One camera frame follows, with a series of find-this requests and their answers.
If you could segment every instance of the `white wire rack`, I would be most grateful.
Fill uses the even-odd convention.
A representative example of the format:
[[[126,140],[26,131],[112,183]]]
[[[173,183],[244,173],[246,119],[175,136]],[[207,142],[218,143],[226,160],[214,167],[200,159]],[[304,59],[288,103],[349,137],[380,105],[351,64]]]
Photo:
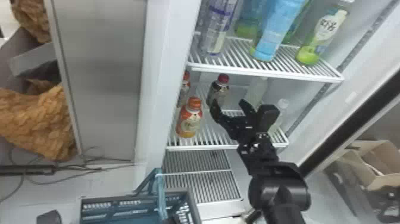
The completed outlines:
[[[228,116],[243,116],[241,110],[225,110],[224,114]],[[203,112],[202,124],[196,135],[191,138],[181,138],[175,131],[177,117],[179,111],[175,115],[174,122],[171,127],[170,136],[168,137],[168,150],[215,150],[215,149],[236,149],[238,142],[229,138],[228,133],[223,127],[217,124],[208,111]],[[271,135],[271,141],[275,148],[286,148],[289,140],[281,129],[278,129]]]
[[[203,56],[198,52],[199,35],[194,35],[187,64],[193,71],[264,76],[279,79],[340,83],[343,76],[324,60],[314,66],[303,66],[295,60],[298,47],[281,45],[273,61],[264,63],[252,58],[248,49],[252,41],[228,37],[218,57]]]

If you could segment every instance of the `bottle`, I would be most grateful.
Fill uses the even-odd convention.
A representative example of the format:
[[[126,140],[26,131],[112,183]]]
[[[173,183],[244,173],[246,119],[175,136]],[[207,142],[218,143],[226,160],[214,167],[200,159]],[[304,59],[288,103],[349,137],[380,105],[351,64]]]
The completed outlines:
[[[253,40],[250,54],[260,61],[272,61],[290,25],[305,0],[276,0],[263,18],[260,34]]]
[[[327,9],[297,52],[297,61],[309,66],[318,62],[320,55],[331,43],[340,25],[346,20],[349,14],[348,7],[353,2],[354,0],[339,0],[337,4]]]
[[[210,0],[202,0],[199,10],[199,16],[197,16],[196,30],[201,31],[203,27],[203,19],[205,18],[206,13],[208,12]]]
[[[257,111],[260,107],[261,99],[268,89],[268,78],[266,77],[255,77],[253,78],[249,88],[247,90],[244,100],[250,103],[254,110]]]
[[[311,8],[311,3],[313,0],[306,0],[304,2],[303,9],[301,10],[300,14],[296,17],[295,21],[293,24],[290,26],[289,31],[287,31],[285,38],[283,38],[282,43],[284,44],[290,44],[293,35],[296,33],[297,28],[299,28],[301,22],[303,21],[305,15],[307,15],[308,11]]]
[[[190,73],[186,70],[183,75],[182,86],[180,87],[177,107],[181,107],[186,103],[186,98],[190,91]]]
[[[243,2],[240,17],[235,24],[236,35],[240,38],[253,39],[257,33],[266,7],[271,0],[246,0]]]
[[[273,135],[277,131],[277,129],[280,127],[280,125],[284,122],[285,116],[287,113],[287,109],[289,107],[289,100],[280,99],[275,106],[279,110],[279,116],[276,119],[275,123],[273,125],[271,125],[270,130],[268,131],[268,134],[270,136]]]
[[[213,0],[203,18],[202,32],[198,43],[203,55],[218,55],[225,41],[238,0]]]
[[[227,74],[220,74],[218,79],[212,82],[207,94],[207,99],[205,100],[208,106],[211,106],[214,99],[217,100],[220,107],[224,104],[226,96],[228,96],[229,93],[228,82],[229,76]]]
[[[180,109],[179,119],[176,123],[176,133],[182,138],[191,138],[196,134],[203,117],[201,99],[190,97],[187,104]]]

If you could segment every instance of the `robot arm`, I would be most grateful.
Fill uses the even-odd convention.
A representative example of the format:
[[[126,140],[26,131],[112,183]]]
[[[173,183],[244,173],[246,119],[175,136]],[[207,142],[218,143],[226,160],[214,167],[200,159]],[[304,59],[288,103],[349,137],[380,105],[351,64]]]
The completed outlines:
[[[263,215],[268,224],[305,224],[301,211],[311,205],[307,184],[294,163],[279,162],[268,130],[279,116],[273,105],[262,105],[256,112],[245,100],[239,103],[245,113],[229,117],[222,113],[216,100],[210,113],[215,122],[237,140],[239,153],[249,175],[249,201],[256,210],[254,216]]]

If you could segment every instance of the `refrigerator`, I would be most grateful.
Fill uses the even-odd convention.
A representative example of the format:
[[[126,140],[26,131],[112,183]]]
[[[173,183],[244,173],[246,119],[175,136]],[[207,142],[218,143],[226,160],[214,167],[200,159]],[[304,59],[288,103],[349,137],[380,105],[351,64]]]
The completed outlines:
[[[338,131],[362,116],[363,106],[372,103],[380,111],[389,104],[384,100],[389,96],[376,95],[393,84],[400,67],[397,0],[356,0],[318,64],[298,64],[296,50],[334,2],[314,1],[296,32],[298,41],[281,45],[272,62],[262,63],[248,54],[251,40],[236,37],[232,29],[222,56],[198,52],[201,0],[46,0],[79,153],[129,158],[145,164],[145,173],[162,167],[166,187],[192,188],[202,219],[240,216],[250,209],[251,177],[235,150],[238,143],[213,121],[205,98],[218,74],[228,74],[223,113],[241,116],[238,102],[252,79],[267,77],[263,103],[290,102],[271,141],[281,161],[296,163],[312,177],[334,160],[345,142],[337,139]],[[232,24],[241,5],[238,1]],[[203,102],[202,126],[193,138],[175,133],[185,70],[192,84],[189,95]],[[376,115],[363,112],[368,120]],[[321,200],[312,203],[312,208],[323,206]]]

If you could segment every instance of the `red bottle cap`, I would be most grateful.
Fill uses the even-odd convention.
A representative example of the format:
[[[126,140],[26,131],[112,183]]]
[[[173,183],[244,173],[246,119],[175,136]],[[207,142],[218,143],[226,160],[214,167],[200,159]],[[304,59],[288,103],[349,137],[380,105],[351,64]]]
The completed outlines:
[[[227,74],[220,74],[218,76],[218,81],[223,84],[227,84],[229,82],[229,76]]]
[[[183,80],[189,81],[189,79],[190,79],[190,73],[186,70],[185,74],[183,75]]]
[[[197,97],[190,97],[187,101],[187,105],[192,110],[200,110],[201,109],[201,99]]]

